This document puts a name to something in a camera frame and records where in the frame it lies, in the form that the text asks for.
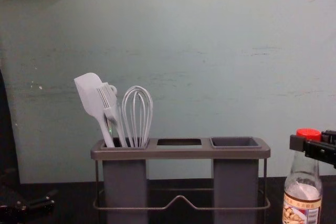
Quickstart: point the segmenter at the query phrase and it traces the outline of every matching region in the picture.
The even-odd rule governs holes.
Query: red bottle cap
[[[303,136],[307,140],[313,140],[317,142],[321,141],[321,132],[315,129],[310,128],[297,129],[296,136]]]

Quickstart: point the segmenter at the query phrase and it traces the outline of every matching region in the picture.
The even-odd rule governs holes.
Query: dark table surface
[[[267,211],[267,224],[280,224],[283,204],[285,178],[268,178],[267,195],[271,208]],[[336,176],[324,176],[323,181],[323,210],[321,224],[336,223]],[[211,206],[212,192],[184,191],[183,188],[211,188],[211,179],[191,180],[154,180],[150,181],[150,205],[164,206],[173,198],[173,194],[183,194],[197,206]],[[162,188],[182,188],[178,191],[165,191]],[[95,183],[61,183],[61,184],[26,184],[21,185],[19,192],[26,199],[42,197],[50,190],[57,189],[55,210],[52,216],[42,217],[31,221],[31,224],[85,224],[98,223],[97,212],[92,207],[96,195]],[[150,214],[150,224],[165,223],[211,223],[210,212],[198,212],[184,202],[176,202],[168,210]]]

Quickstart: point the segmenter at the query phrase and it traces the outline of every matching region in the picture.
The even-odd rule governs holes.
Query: square compartment
[[[261,148],[253,137],[212,137],[213,148]]]

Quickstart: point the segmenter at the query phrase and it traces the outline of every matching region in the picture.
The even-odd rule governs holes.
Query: spatula head
[[[86,73],[75,78],[74,81],[85,111],[89,115],[93,116],[89,101],[89,94],[92,89],[96,89],[97,87],[101,86],[102,82],[99,76],[95,73]]]

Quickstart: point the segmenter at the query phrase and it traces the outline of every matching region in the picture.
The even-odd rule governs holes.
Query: bottle label
[[[322,199],[302,200],[287,193],[283,200],[283,224],[318,224],[320,222]]]

